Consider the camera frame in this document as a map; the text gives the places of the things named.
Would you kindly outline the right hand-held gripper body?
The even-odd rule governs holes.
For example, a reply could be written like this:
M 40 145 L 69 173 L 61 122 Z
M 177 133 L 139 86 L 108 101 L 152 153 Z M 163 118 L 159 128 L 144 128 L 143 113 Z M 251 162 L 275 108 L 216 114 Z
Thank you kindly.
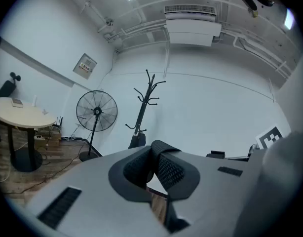
M 303 55 L 294 72 L 274 95 L 276 103 L 281 108 L 292 134 L 303 133 Z M 254 149 L 267 149 L 276 141 L 289 135 L 283 132 L 278 125 L 272 125 L 256 137 Z

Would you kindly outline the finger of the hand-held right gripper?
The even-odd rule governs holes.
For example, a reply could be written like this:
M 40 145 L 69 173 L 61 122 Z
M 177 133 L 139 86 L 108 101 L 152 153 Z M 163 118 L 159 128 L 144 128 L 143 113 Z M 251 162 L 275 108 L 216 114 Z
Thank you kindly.
M 218 159 L 228 159 L 228 160 L 237 160 L 237 161 L 249 161 L 250 156 L 243 157 L 231 157 L 227 158 L 225 152 L 222 151 L 211 151 L 211 153 L 207 154 L 208 158 L 218 158 Z

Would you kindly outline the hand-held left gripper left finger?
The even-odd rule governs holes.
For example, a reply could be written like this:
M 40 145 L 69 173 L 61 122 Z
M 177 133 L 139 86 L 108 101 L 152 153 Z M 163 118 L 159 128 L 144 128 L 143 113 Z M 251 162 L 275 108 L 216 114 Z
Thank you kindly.
M 82 162 L 40 189 L 26 210 L 39 216 L 67 187 L 81 190 L 57 232 L 69 237 L 167 237 L 149 203 L 131 202 L 110 185 L 111 166 L 139 149 L 129 149 Z

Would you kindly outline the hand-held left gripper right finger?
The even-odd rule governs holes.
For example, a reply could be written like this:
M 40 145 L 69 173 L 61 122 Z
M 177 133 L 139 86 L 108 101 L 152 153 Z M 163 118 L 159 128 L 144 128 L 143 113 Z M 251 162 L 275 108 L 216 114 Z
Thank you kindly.
M 153 237 L 232 237 L 261 170 L 264 150 L 247 161 L 188 154 L 160 140 L 151 144 L 153 172 L 167 193 L 165 225 Z

